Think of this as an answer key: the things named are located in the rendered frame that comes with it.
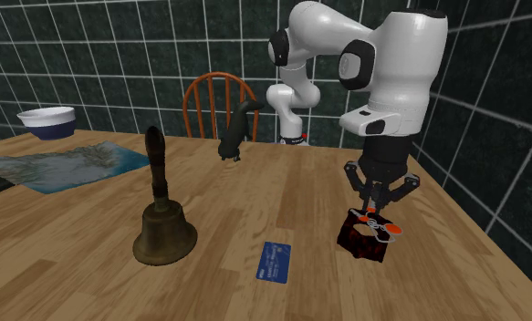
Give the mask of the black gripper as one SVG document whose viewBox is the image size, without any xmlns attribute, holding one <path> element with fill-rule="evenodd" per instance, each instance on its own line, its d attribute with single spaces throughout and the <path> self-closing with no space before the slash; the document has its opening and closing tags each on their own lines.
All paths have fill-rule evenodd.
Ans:
<svg viewBox="0 0 532 321">
<path fill-rule="evenodd" d="M 358 192 L 359 197 L 363 200 L 363 210 L 376 209 L 380 211 L 390 202 L 399 201 L 420 186 L 420 177 L 407 173 L 407 159 L 412 141 L 413 135 L 403 137 L 369 136 L 364 141 L 359 163 L 348 161 L 344 165 L 344 171 L 351 188 Z M 363 183 L 358 176 L 359 165 L 365 178 L 369 180 L 367 183 Z M 379 187 L 378 197 L 374 202 L 371 198 L 373 189 L 371 181 L 392 183 L 404 174 L 406 175 L 403 184 L 394 190 L 390 190 L 388 184 L 377 183 Z"/>
</svg>

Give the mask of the dark red open box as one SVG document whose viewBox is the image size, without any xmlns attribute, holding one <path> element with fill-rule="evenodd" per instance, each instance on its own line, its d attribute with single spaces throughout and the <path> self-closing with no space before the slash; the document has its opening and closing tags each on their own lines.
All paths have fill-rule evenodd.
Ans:
<svg viewBox="0 0 532 321">
<path fill-rule="evenodd" d="M 364 211 L 354 208 L 348 210 L 348 216 L 340 228 L 337 244 L 349 251 L 355 258 L 365 258 L 382 263 L 388 246 L 386 241 L 391 236 L 383 230 L 378 230 L 378 238 L 383 240 L 381 243 L 372 233 L 370 235 L 359 233 L 354 226 L 356 224 L 366 225 L 366 223 L 359 220 L 356 212 L 359 215 L 365 214 Z"/>
</svg>

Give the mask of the wooden table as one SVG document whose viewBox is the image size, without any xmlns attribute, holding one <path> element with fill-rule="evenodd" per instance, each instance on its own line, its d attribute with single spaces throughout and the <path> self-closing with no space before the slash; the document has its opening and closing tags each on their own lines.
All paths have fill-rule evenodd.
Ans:
<svg viewBox="0 0 532 321">
<path fill-rule="evenodd" d="M 384 216 L 403 233 L 376 263 L 336 243 L 360 199 L 355 150 L 166 140 L 169 194 L 198 232 L 167 266 L 131 252 L 151 202 L 142 168 L 54 194 L 0 193 L 0 321 L 532 321 L 532 282 L 415 161 L 420 187 Z M 256 278 L 265 242 L 287 282 Z"/>
</svg>

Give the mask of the blue card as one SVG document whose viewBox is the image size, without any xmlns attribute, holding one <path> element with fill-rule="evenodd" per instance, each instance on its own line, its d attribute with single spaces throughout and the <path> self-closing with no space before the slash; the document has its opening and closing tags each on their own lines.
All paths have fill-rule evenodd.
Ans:
<svg viewBox="0 0 532 321">
<path fill-rule="evenodd" d="M 265 242 L 256 271 L 259 280 L 285 284 L 288 277 L 291 246 Z"/>
</svg>

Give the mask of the dark green animal figure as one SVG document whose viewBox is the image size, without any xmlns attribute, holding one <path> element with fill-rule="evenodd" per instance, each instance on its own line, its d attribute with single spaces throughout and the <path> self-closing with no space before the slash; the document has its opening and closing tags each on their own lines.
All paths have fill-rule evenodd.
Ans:
<svg viewBox="0 0 532 321">
<path fill-rule="evenodd" d="M 252 99 L 247 99 L 235 107 L 232 112 L 228 130 L 221 138 L 218 154 L 225 159 L 241 160 L 239 146 L 244 138 L 252 139 L 247 119 L 248 111 L 260 110 L 264 104 Z"/>
</svg>

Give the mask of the brass hand bell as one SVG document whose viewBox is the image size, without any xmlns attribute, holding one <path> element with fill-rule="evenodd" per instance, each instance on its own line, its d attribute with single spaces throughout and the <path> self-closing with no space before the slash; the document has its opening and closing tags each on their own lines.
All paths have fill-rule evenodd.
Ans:
<svg viewBox="0 0 532 321">
<path fill-rule="evenodd" d="M 141 233 L 133 243 L 132 253 L 142 264 L 173 264 L 191 252 L 198 234 L 186 221 L 183 207 L 169 198 L 165 139 L 155 126 L 150 126 L 145 133 L 145 147 L 151 168 L 153 203 L 143 211 Z"/>
</svg>

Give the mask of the blue grey map sheet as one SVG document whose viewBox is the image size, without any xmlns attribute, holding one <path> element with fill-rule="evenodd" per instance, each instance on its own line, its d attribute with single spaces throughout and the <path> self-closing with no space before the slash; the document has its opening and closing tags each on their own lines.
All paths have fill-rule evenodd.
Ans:
<svg viewBox="0 0 532 321">
<path fill-rule="evenodd" d="M 44 194 L 108 179 L 149 164 L 141 153 L 113 142 L 65 152 L 0 157 L 0 177 Z"/>
</svg>

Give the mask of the white and blue bowl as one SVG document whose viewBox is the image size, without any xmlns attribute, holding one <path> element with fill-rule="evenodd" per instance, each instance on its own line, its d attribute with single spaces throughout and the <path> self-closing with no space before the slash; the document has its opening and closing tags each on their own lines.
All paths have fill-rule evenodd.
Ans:
<svg viewBox="0 0 532 321">
<path fill-rule="evenodd" d="M 40 140 L 60 140 L 72 136 L 77 125 L 72 107 L 31 109 L 18 113 L 17 117 Z"/>
</svg>

